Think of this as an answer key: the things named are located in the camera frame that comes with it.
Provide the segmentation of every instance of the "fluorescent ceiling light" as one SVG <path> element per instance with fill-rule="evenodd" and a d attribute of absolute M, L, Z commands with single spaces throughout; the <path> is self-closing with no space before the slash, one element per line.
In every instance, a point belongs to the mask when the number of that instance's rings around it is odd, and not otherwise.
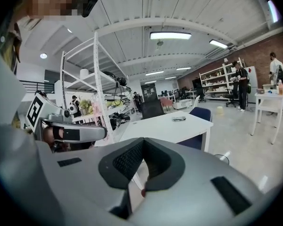
<path fill-rule="evenodd" d="M 227 45 L 225 45 L 225 44 L 223 44 L 223 43 L 220 43 L 220 42 L 218 42 L 218 41 L 216 41 L 216 40 L 211 40 L 209 43 L 210 43 L 210 44 L 213 44 L 213 45 L 216 45 L 216 46 L 218 46 L 218 47 L 221 47 L 221 48 L 227 48 Z"/>
<path fill-rule="evenodd" d="M 163 71 L 158 71 L 158 72 L 153 72 L 153 73 L 147 73 L 146 76 L 152 75 L 152 74 L 157 74 L 157 73 L 163 73 Z"/>
<path fill-rule="evenodd" d="M 40 55 L 40 58 L 43 58 L 43 59 L 47 58 L 47 54 L 45 54 L 45 53 L 44 53 L 44 54 L 41 54 L 41 55 Z"/>
<path fill-rule="evenodd" d="M 188 40 L 192 35 L 187 32 L 151 32 L 150 39 L 161 40 L 161 39 L 182 39 Z"/>
<path fill-rule="evenodd" d="M 176 70 L 189 70 L 191 67 L 186 67 L 186 68 L 178 68 Z"/>
<path fill-rule="evenodd" d="M 150 82 L 146 82 L 145 84 L 151 84 L 151 83 L 154 83 L 156 81 L 150 81 Z"/>
<path fill-rule="evenodd" d="M 269 6 L 269 10 L 270 10 L 272 17 L 273 17 L 273 22 L 275 23 L 279 20 L 278 11 L 277 11 L 273 1 L 269 0 L 267 3 L 268 3 L 268 6 Z"/>

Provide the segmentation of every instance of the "white shirt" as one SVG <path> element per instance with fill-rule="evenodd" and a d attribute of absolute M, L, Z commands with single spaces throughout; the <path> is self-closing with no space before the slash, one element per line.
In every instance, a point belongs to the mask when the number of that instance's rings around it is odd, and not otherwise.
<path fill-rule="evenodd" d="M 278 67 L 281 67 L 281 69 L 283 70 L 283 64 L 281 61 L 277 60 L 276 58 L 270 63 L 270 72 L 271 73 L 276 73 Z"/>

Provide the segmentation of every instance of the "black railing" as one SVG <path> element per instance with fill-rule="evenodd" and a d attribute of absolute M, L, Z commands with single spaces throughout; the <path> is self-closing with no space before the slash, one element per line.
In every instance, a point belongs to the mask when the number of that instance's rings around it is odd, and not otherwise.
<path fill-rule="evenodd" d="M 50 83 L 41 83 L 33 81 L 21 81 L 24 85 L 27 93 L 35 93 L 37 90 L 40 90 L 46 94 L 55 93 L 55 85 Z"/>

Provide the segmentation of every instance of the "concrete floor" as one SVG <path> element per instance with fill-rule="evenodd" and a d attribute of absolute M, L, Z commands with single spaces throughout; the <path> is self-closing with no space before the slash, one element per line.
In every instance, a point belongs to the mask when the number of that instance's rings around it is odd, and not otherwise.
<path fill-rule="evenodd" d="M 209 153 L 226 155 L 230 166 L 251 179 L 263 193 L 283 183 L 283 116 L 277 139 L 272 145 L 270 141 L 276 130 L 273 127 L 276 114 L 268 116 L 269 112 L 263 112 L 262 121 L 257 124 L 254 136 L 251 136 L 250 130 L 254 121 L 254 112 L 251 109 L 254 109 L 254 104 L 250 104 L 243 113 L 231 106 L 226 108 L 225 102 L 207 101 L 198 105 L 211 110 L 213 114 L 214 126 L 211 130 Z M 223 116 L 216 114 L 218 106 L 223 106 Z M 146 163 L 141 164 L 138 174 L 141 181 L 146 182 Z M 132 209 L 135 210 L 143 197 L 135 183 L 130 183 L 129 190 Z"/>

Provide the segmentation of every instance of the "blue chair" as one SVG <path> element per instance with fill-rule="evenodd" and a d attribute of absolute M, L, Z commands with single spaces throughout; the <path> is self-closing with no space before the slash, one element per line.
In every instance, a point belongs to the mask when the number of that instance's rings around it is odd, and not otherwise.
<path fill-rule="evenodd" d="M 204 120 L 212 122 L 212 112 L 205 108 L 195 107 L 189 114 L 202 118 Z M 185 141 L 179 142 L 177 144 L 192 147 L 201 150 L 202 146 L 202 135 L 198 135 L 187 139 Z"/>

